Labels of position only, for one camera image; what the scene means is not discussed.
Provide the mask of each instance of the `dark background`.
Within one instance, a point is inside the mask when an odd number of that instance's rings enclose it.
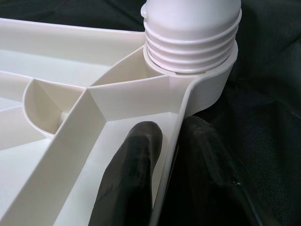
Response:
[[[144,2],[0,0],[0,17],[143,31]],[[243,162],[279,222],[300,226],[301,0],[243,0],[242,10],[238,60],[221,98],[197,116]]]

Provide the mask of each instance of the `white plastic tray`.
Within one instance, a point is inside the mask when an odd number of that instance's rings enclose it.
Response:
[[[129,130],[154,121],[156,225],[182,120],[220,96],[237,57],[202,75],[155,66],[143,32],[0,19],[0,225],[86,226]]]

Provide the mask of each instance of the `white plastic part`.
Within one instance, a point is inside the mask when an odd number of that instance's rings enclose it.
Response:
[[[142,32],[8,19],[0,27],[0,225],[86,226],[106,166],[128,131],[148,120],[163,132],[155,226],[183,118],[219,98],[236,43],[219,66],[183,76],[152,61]]]
[[[147,0],[148,54],[176,73],[203,73],[230,55],[241,19],[240,0]]]

